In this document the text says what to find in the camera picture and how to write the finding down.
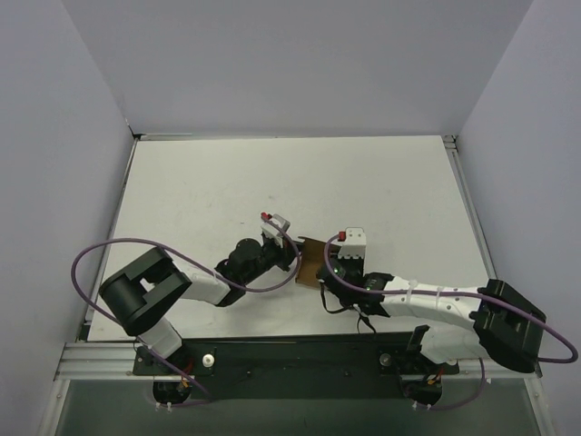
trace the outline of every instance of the metal frame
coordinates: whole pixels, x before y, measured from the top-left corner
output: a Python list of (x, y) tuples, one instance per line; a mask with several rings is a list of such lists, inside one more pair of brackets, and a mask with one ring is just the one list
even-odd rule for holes
[[(174, 139), (193, 139), (190, 135), (179, 135), (178, 137), (172, 135), (167, 137), (156, 137), (155, 135), (144, 135), (141, 140), (174, 140)], [(456, 136), (447, 135), (442, 137), (448, 159), (452, 167), (452, 171), (456, 177), (460, 195), (466, 207), (468, 218), (472, 225), (473, 232), (478, 242), (478, 248), (485, 264), (487, 274), (491, 278), (496, 278), (495, 268), (488, 251), (486, 238), (482, 231), (480, 221), (472, 199), (468, 192), (466, 178), (464, 176), (461, 163), (458, 157), (458, 149), (456, 147)], [(113, 235), (117, 217), (121, 209), (125, 185), (129, 177), (131, 165), (133, 163), (133, 156), (136, 146), (140, 139), (135, 139), (133, 142), (133, 149), (127, 163), (125, 175), (123, 178), (122, 190), (117, 204), (117, 210), (113, 218), (112, 226), (110, 228), (109, 237)], [(108, 250), (103, 252), (103, 258), (99, 267), (99, 272), (95, 278), (93, 287), (93, 296), (96, 295), (99, 283), (103, 278), (104, 267), (106, 265)], [(90, 323), (93, 316), (93, 311), (87, 311), (86, 320)], [(54, 379), (53, 389), (49, 396), (49, 402), (46, 405), (44, 416), (39, 427), (39, 436), (54, 435), (58, 422), (60, 421), (61, 413), (64, 407), (64, 401), (68, 392), (70, 381), (74, 380), (123, 380), (123, 381), (143, 381), (143, 380), (177, 380), (177, 376), (134, 376), (132, 373), (133, 362), (135, 354), (133, 343), (118, 342), (118, 343), (99, 343), (99, 342), (76, 342), (67, 343), (64, 346), (63, 355)], [(469, 378), (475, 379), (480, 377), (480, 368), (477, 362), (460, 361), (460, 374), (449, 375), (446, 378)], [(494, 381), (499, 378), (519, 378), (524, 380), (527, 387), (527, 394), (533, 409), (533, 413), (537, 419), (537, 426), (543, 436), (556, 435), (555, 427), (553, 425), (551, 415), (547, 405), (547, 396), (543, 390), (541, 381), (536, 374), (521, 374), (509, 371), (500, 365), (490, 361), (486, 362), (487, 378)]]

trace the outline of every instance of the brown cardboard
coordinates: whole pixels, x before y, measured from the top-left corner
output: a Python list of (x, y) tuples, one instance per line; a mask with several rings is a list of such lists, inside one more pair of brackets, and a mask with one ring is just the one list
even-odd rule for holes
[[(324, 263), (323, 250), (325, 248), (325, 243), (304, 236), (301, 236), (300, 238), (304, 243), (302, 245), (302, 253), (300, 257), (300, 268), (295, 278), (295, 282), (318, 290), (320, 284), (317, 280), (317, 271)], [(330, 251), (336, 253), (339, 251), (339, 248), (338, 245), (332, 244)]]

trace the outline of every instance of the gray wall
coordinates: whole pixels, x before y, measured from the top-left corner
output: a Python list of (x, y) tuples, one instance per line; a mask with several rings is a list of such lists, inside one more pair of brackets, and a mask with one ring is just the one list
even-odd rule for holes
[(64, 0), (137, 133), (457, 134), (531, 0)]
[[(35, 434), (132, 137), (58, 0), (0, 5), (0, 434)], [(95, 264), (81, 270), (92, 282)]]
[[(581, 2), (536, 0), (462, 130), (459, 152), (497, 271), (581, 345)], [(543, 354), (566, 356), (547, 337)], [(579, 434), (581, 365), (544, 365)]]

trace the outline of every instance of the purple cable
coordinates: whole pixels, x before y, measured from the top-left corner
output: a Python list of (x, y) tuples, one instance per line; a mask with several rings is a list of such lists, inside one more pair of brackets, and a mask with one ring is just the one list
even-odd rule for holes
[[(299, 252), (299, 247), (297, 247), (297, 244), (292, 240), (292, 238), (286, 233), (284, 232), (278, 225), (276, 225), (275, 223), (272, 223), (269, 220), (266, 220), (264, 218), (262, 218), (262, 220), (267, 223), (268, 225), (271, 225), (272, 227), (274, 227), (276, 230), (278, 230), (282, 236), (289, 242), (290, 246), (292, 247), (292, 250), (295, 252), (295, 255), (297, 256), (297, 260), (296, 260), (296, 265), (294, 270), (292, 271), (292, 273), (286, 278), (284, 279), (282, 282), (280, 282), (279, 284), (275, 284), (273, 286), (270, 286), (268, 288), (264, 288), (264, 289), (252, 289), (252, 288), (246, 288), (244, 286), (240, 286), (237, 283), (231, 282), (230, 280), (221, 277), (219, 274), (216, 274), (214, 271), (212, 271), (210, 268), (206, 268), (205, 266), (203, 266), (201, 263), (198, 263), (196, 261), (194, 261), (194, 259), (191, 259), (190, 257), (186, 256), (185, 254), (182, 254), (180, 252), (178, 252), (177, 250), (173, 249), (172, 247), (165, 245), (164, 243), (158, 243), (156, 241), (151, 241), (149, 239), (141, 239), (141, 238), (116, 238), (116, 239), (110, 239), (107, 241), (104, 241), (102, 243), (95, 243), (93, 245), (90, 245), (88, 247), (86, 247), (85, 249), (83, 249), (80, 253), (78, 253), (76, 255), (76, 257), (73, 260), (73, 264), (71, 265), (71, 282), (73, 283), (73, 287), (76, 290), (76, 292), (79, 294), (79, 296), (83, 299), (84, 302), (86, 302), (89, 306), (91, 306), (93, 309), (95, 309), (97, 312), (99, 312), (101, 315), (103, 315), (105, 318), (115, 322), (116, 324), (119, 324), (119, 322), (117, 321), (117, 319), (112, 316), (110, 313), (108, 313), (107, 311), (105, 311), (104, 309), (102, 309), (101, 307), (99, 307), (97, 305), (96, 302), (91, 301), (91, 298), (89, 298), (89, 296), (83, 291), (83, 289), (81, 288), (81, 285), (79, 284), (79, 281), (77, 280), (76, 277), (76, 269), (77, 266), (79, 264), (79, 262), (81, 261), (81, 259), (83, 259), (83, 257), (85, 257), (86, 254), (88, 254), (89, 252), (99, 248), (99, 247), (104, 247), (105, 245), (112, 245), (114, 243), (143, 243), (146, 245), (153, 245), (154, 247), (159, 247), (164, 249), (166, 252), (168, 253), (172, 253), (174, 255), (176, 255), (177, 257), (185, 260), (187, 263), (191, 263), (192, 265), (196, 266), (198, 269), (204, 271), (205, 273), (208, 273), (211, 276), (216, 277), (216, 279), (234, 287), (234, 288), (238, 288), (241, 289), (243, 291), (247, 291), (247, 292), (268, 292), (268, 291), (274, 291), (276, 289), (281, 288), (282, 286), (284, 286), (285, 284), (287, 284), (288, 282), (290, 282), (292, 280), (292, 278), (297, 275), (297, 273), (299, 272), (299, 268), (300, 268), (300, 252)], [(178, 375), (181, 375), (185, 380), (187, 380), (188, 382), (190, 382), (192, 385), (196, 386), (200, 391), (202, 391), (204, 394), (206, 394), (208, 397), (211, 397), (210, 393), (208, 392), (208, 390), (206, 388), (204, 388), (198, 381), (196, 381), (193, 377), (191, 377), (189, 374), (186, 374), (185, 372), (183, 372), (182, 370), (180, 370), (178, 367), (172, 365), (171, 363), (169, 363), (168, 361), (166, 361), (161, 355), (159, 355), (157, 352), (155, 352), (153, 349), (151, 349), (150, 347), (148, 347), (145, 343), (143, 343), (143, 341), (141, 340), (141, 338), (137, 337), (137, 339), (140, 341), (140, 343), (145, 346), (145, 348), (149, 351), (149, 353), (159, 362), (161, 362), (162, 364), (164, 364), (165, 366), (167, 366), (168, 368), (170, 368), (172, 371), (176, 372)], [(196, 402), (194, 403), (188, 403), (189, 405), (196, 405), (196, 404), (205, 404), (207, 401), (205, 402)]]
[(444, 404), (443, 406), (438, 406), (437, 404), (435, 404), (433, 406), (428, 407), (426, 404), (422, 404), (420, 402), (418, 402), (417, 405), (426, 411), (453, 411), (454, 409), (459, 409), (460, 407), (466, 406), (470, 402), (473, 402), (476, 398), (478, 398), (482, 394), (482, 392), (484, 391), (484, 387), (487, 384), (487, 376), (484, 371), (484, 361), (480, 358), (478, 358), (478, 361), (480, 362), (480, 370), (482, 371), (482, 377), (480, 377), (480, 384), (478, 385), (477, 391), (470, 395), (468, 398), (459, 402), (455, 402), (453, 404)]
[[(333, 241), (336, 241), (337, 239), (339, 239), (339, 235), (335, 235), (332, 238), (330, 238), (327, 243), (325, 244), (325, 250), (324, 250), (324, 255), (323, 258), (325, 260), (325, 265), (327, 266), (327, 269), (329, 270), (330, 275), (339, 283), (341, 283), (343, 286), (351, 289), (352, 291), (357, 291), (357, 292), (364, 292), (364, 293), (378, 293), (378, 294), (382, 294), (382, 295), (401, 295), (401, 294), (407, 294), (408, 291), (407, 290), (396, 290), (396, 291), (375, 291), (375, 290), (368, 290), (365, 288), (360, 288), (359, 286), (354, 286), (351, 283), (345, 282), (343, 279), (341, 279), (333, 270), (333, 267), (330, 264), (330, 245)], [(538, 361), (539, 362), (548, 362), (548, 363), (573, 363), (576, 362), (576, 360), (579, 358), (579, 352), (577, 351), (577, 349), (575, 348), (575, 345), (573, 345), (573, 343), (571, 343), (567, 338), (565, 338), (565, 336), (563, 336), (561, 333), (557, 332), (555, 329), (553, 329), (552, 327), (548, 326), (546, 323), (542, 322), (541, 320), (539, 320), (538, 318), (536, 318), (535, 316), (531, 315), (530, 313), (526, 313), (525, 311), (518, 309), (517, 307), (513, 306), (512, 304), (508, 304), (507, 302), (503, 302), (501, 300), (499, 300), (498, 298), (494, 298), (491, 297), (489, 295), (483, 295), (481, 293), (469, 293), (469, 292), (436, 292), (436, 291), (424, 291), (424, 290), (413, 290), (411, 293), (415, 293), (417, 295), (433, 295), (433, 296), (437, 296), (440, 295), (442, 297), (469, 297), (469, 298), (478, 298), (479, 300), (483, 300), (485, 302), (491, 302), (492, 304), (495, 304), (498, 307), (502, 307), (503, 309), (506, 309), (508, 311), (511, 311), (512, 313), (516, 313), (518, 316), (521, 316), (523, 318), (525, 318), (527, 321), (530, 321), (532, 323), (534, 323), (535, 325), (539, 326), (541, 329), (543, 329), (545, 332), (549, 333), (551, 336), (553, 336), (555, 339), (557, 339), (558, 341), (560, 341), (561, 343), (563, 343), (570, 351), (571, 351), (571, 357), (566, 358), (566, 359), (559, 359), (559, 358), (553, 358), (553, 357), (539, 357)]]

